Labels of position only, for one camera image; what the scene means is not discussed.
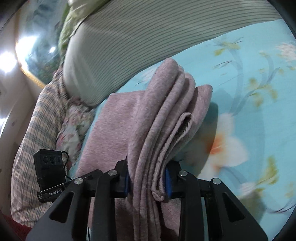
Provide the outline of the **blue floral bed quilt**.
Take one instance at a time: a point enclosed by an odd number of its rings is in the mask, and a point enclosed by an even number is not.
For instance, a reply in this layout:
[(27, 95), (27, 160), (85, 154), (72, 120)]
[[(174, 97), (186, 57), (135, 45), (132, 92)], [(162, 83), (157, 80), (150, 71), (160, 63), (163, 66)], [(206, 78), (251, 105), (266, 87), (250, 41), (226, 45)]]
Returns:
[(283, 20), (253, 24), (174, 56), (213, 86), (214, 111), (178, 155), (199, 178), (219, 176), (269, 240), (295, 207), (295, 38)]

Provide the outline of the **floral ruffled pillow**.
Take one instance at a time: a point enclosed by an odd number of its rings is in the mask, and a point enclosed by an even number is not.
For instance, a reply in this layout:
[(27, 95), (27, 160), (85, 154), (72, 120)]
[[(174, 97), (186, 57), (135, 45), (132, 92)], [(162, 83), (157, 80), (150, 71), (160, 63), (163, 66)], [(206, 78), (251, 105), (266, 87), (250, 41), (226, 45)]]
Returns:
[(86, 106), (81, 100), (69, 99), (66, 115), (56, 139), (56, 149), (61, 151), (65, 170), (78, 162), (86, 133), (95, 116), (95, 109)]

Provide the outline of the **plaid checked blanket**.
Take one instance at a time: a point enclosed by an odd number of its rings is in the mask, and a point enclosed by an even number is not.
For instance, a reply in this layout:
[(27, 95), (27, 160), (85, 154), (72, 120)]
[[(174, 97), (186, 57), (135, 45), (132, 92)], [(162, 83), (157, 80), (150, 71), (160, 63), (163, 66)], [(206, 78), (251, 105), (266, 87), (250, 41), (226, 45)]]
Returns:
[(33, 227), (50, 207), (38, 201), (40, 190), (34, 154), (40, 149), (54, 150), (66, 115), (68, 96), (59, 67), (52, 81), (41, 91), (29, 126), (16, 154), (11, 176), (11, 216), (14, 221)]

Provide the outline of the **gold framed landscape painting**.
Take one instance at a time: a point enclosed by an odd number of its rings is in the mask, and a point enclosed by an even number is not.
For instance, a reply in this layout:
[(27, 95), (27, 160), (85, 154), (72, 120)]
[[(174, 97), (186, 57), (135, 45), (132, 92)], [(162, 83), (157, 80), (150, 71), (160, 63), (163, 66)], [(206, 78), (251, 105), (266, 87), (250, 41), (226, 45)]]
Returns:
[(67, 1), (27, 1), (16, 15), (16, 56), (22, 72), (40, 87), (59, 68), (58, 42), (69, 12)]

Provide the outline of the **pink knit sweater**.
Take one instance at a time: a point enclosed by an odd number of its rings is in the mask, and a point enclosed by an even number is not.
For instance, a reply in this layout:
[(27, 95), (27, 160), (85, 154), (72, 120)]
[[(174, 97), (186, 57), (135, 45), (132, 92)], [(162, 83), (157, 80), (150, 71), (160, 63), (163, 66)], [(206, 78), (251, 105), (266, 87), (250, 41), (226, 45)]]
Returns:
[(157, 202), (166, 198), (166, 164), (195, 135), (212, 96), (210, 85), (171, 58), (154, 72), (144, 91), (113, 93), (89, 134), (76, 176), (107, 172), (126, 160), (132, 193), (116, 199), (118, 240), (160, 240)]

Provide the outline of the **green striped pillow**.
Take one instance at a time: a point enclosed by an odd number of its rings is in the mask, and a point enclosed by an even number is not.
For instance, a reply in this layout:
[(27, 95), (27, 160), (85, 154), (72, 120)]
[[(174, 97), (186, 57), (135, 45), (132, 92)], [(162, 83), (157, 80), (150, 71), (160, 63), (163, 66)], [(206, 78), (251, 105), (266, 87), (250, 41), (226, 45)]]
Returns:
[(67, 94), (96, 106), (163, 59), (279, 18), (268, 1), (105, 1), (70, 35), (63, 61)]

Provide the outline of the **light green quilted pillow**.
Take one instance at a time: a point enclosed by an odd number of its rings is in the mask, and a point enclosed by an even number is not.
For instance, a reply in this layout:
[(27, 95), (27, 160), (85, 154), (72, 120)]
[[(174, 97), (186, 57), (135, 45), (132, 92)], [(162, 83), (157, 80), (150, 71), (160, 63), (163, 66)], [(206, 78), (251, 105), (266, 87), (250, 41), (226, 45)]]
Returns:
[(60, 57), (65, 57), (67, 47), (71, 37), (76, 33), (78, 27), (82, 22), (91, 14), (98, 11), (108, 1), (106, 0), (69, 0), (68, 13), (66, 14), (65, 21), (60, 33), (58, 41), (58, 49)]

